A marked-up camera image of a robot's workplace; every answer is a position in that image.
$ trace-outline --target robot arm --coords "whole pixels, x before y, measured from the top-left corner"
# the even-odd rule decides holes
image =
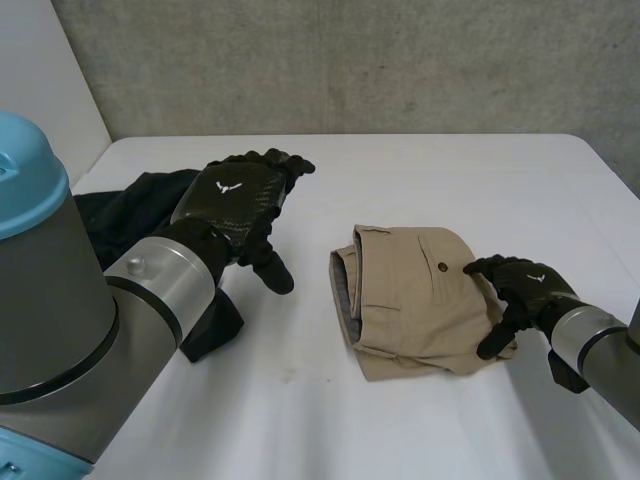
[[[277,150],[210,164],[172,224],[103,276],[45,136],[0,112],[0,480],[90,473],[228,264],[291,291],[267,237],[296,179],[313,170]]]
[[[629,327],[597,307],[580,305],[558,319],[550,341],[553,351],[638,430],[639,333],[640,303]]]
[[[580,301],[546,265],[495,255],[469,264],[465,273],[483,275],[508,304],[502,322],[480,343],[481,358],[495,357],[517,331],[536,328],[551,345],[556,383],[574,393],[591,386],[640,430],[640,303],[627,327]]]

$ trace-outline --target gray wall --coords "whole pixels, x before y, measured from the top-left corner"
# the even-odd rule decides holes
[[[638,0],[53,0],[114,139],[563,132],[640,193]]]

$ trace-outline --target black robotic glove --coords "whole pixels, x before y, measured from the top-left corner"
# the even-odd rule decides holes
[[[188,221],[192,229],[204,228],[208,235],[224,239],[227,263],[252,265],[267,287],[287,294],[293,290],[293,278],[267,237],[296,180],[314,171],[308,160],[276,149],[212,162],[178,203],[171,217],[173,230]]]
[[[548,310],[557,310],[565,300],[571,302],[573,308],[575,302],[580,303],[560,274],[542,263],[494,255],[470,263],[463,271],[484,275],[496,289],[498,298],[508,304],[502,322],[478,345],[477,354],[484,360],[496,357],[519,330],[537,328],[550,338],[555,322],[562,315],[558,311],[549,316]]]

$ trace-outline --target concrete wall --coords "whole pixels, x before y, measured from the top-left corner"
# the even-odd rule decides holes
[[[637,0],[54,0],[114,138],[563,132],[640,193]]]
[[[0,0],[0,110],[44,131],[72,185],[111,144],[49,0]]]

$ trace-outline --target white wall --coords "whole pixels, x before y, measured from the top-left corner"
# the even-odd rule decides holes
[[[0,110],[44,131],[72,185],[111,144],[49,0],[0,0]]]

